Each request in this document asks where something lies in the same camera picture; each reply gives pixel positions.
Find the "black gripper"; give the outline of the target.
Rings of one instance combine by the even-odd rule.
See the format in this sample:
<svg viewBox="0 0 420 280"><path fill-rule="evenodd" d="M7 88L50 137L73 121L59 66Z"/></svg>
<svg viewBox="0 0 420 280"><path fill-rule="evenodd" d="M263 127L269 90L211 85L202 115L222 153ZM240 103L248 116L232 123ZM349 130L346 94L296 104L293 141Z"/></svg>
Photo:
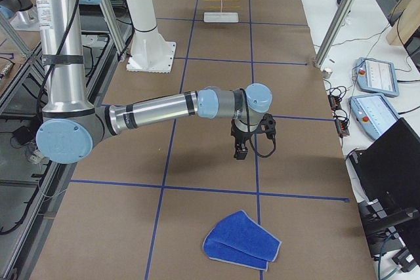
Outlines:
<svg viewBox="0 0 420 280"><path fill-rule="evenodd" d="M231 120L231 132L230 134L235 138L235 152L234 152L234 159L244 160L247 157L248 149L246 147L246 142L251 140L254 134L262 134L264 133L261 129L261 122L258 124L258 127L254 131L248 131L247 125L246 130L242 131L236 126L236 123L239 122L237 119Z"/></svg>

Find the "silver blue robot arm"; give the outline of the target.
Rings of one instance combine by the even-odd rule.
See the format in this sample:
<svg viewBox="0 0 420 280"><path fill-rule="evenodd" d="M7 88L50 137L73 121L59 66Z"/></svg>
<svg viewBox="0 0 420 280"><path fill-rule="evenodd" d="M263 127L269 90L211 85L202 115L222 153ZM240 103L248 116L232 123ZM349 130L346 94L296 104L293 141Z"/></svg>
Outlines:
<svg viewBox="0 0 420 280"><path fill-rule="evenodd" d="M1 0L1 14L15 30L39 31L37 8L32 0Z"/></svg>
<svg viewBox="0 0 420 280"><path fill-rule="evenodd" d="M35 141L46 158L73 164L86 158L101 141L125 130L194 115L231 121L237 160L254 149L256 135L275 140L276 122L268 112L272 93L260 83L236 90L207 87L125 106L96 106L98 89L106 86L113 69L104 57L89 70L85 67L81 2L36 0L45 76L37 97L41 125Z"/></svg>

